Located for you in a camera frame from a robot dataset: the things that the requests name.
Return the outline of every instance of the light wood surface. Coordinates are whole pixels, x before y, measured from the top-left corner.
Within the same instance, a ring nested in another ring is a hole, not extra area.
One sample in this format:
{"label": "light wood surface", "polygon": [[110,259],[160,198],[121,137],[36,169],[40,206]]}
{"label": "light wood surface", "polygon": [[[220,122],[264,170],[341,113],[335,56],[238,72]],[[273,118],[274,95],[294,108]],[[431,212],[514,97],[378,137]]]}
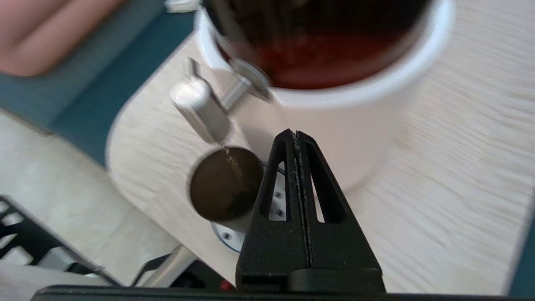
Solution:
{"label": "light wood surface", "polygon": [[[533,16],[531,0],[458,1],[454,36],[387,162],[346,193],[389,292],[507,292],[535,183]],[[117,116],[109,173],[134,206],[233,282],[238,254],[187,199],[190,168],[213,146],[168,99],[185,58],[196,58],[191,39]],[[239,130],[231,141],[246,145]]]}

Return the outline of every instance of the dark liquid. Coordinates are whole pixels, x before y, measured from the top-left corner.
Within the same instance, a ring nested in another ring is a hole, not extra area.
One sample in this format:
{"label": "dark liquid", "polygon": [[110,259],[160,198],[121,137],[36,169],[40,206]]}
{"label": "dark liquid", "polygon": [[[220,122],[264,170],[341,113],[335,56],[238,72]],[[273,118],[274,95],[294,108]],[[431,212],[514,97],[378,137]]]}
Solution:
{"label": "dark liquid", "polygon": [[205,0],[230,45],[273,86],[335,87],[391,65],[414,43],[426,0]]}

